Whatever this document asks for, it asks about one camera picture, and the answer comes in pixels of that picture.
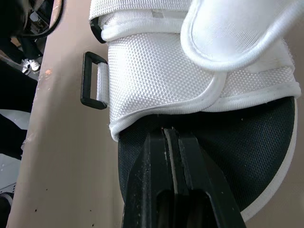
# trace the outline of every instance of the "white mesh fabric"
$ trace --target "white mesh fabric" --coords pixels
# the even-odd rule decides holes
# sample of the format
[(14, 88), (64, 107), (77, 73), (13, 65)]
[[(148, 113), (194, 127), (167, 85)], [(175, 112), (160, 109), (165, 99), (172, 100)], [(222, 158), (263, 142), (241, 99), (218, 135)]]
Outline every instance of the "white mesh fabric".
[(293, 69), (288, 66), (257, 74), (241, 69), (228, 73), (225, 88), (220, 97), (236, 96), (273, 85), (295, 82)]
[(145, 33), (109, 43), (110, 121), (134, 111), (193, 99), (213, 74), (185, 56), (177, 34)]

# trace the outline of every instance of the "white fabric strap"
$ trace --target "white fabric strap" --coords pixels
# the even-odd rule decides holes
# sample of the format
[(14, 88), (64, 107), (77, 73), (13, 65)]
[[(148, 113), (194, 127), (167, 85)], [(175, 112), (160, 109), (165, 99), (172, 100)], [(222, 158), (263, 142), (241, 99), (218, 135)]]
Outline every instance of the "white fabric strap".
[(233, 71), (256, 61), (303, 16), (303, 0), (193, 0), (181, 45), (199, 66)]
[(105, 41), (113, 41), (138, 33), (180, 33), (186, 14), (185, 11), (160, 9), (133, 9), (110, 13), (100, 18), (103, 28), (101, 36)]
[(109, 98), (109, 71), (106, 63), (99, 63), (97, 65), (97, 96), (96, 100), (110, 104)]
[(92, 0), (90, 17), (102, 15), (121, 10), (167, 10), (188, 11), (192, 0)]

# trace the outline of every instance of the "black clip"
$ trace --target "black clip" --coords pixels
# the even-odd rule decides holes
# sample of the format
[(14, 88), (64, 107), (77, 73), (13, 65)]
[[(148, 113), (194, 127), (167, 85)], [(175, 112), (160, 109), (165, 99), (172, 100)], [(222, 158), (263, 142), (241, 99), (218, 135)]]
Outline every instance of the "black clip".
[(107, 104), (92, 99), (91, 96), (91, 77), (92, 77), (92, 63), (107, 63), (107, 61), (90, 51), (84, 54), (84, 61), (82, 67), (82, 84), (81, 84), (81, 96), (80, 101), (83, 105), (95, 108), (106, 109)]
[(246, 228), (222, 170), (192, 133), (148, 134), (128, 178), (123, 228)]
[(94, 18), (90, 21), (90, 26), (91, 26), (91, 31), (93, 32), (95, 38), (102, 44), (106, 43), (106, 41), (104, 41), (101, 38), (101, 31), (102, 29), (100, 28), (100, 26), (98, 25), (98, 18)]

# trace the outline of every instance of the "white padded pad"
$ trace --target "white padded pad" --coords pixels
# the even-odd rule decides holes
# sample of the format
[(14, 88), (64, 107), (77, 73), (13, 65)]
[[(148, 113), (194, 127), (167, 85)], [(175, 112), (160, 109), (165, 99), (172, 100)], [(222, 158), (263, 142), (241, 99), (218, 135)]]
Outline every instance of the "white padded pad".
[(232, 71), (256, 61), (303, 15), (303, 0), (193, 0), (181, 45), (199, 66)]
[[(179, 34), (142, 33), (109, 42), (113, 138), (145, 115), (223, 112), (298, 97), (301, 90), (284, 42), (265, 55), (269, 59), (261, 57), (250, 67), (214, 73), (184, 55)], [(267, 67), (256, 72), (264, 63)]]

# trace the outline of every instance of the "white webbing strap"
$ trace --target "white webbing strap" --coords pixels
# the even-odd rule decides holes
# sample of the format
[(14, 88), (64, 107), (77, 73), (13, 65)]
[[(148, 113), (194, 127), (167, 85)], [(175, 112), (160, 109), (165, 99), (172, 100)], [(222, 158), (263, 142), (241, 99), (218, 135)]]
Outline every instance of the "white webbing strap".
[(89, 19), (120, 10), (188, 11), (191, 2), (192, 0), (92, 0)]
[(99, 63), (97, 65), (97, 96), (96, 100), (110, 104), (109, 98), (109, 70), (106, 63)]

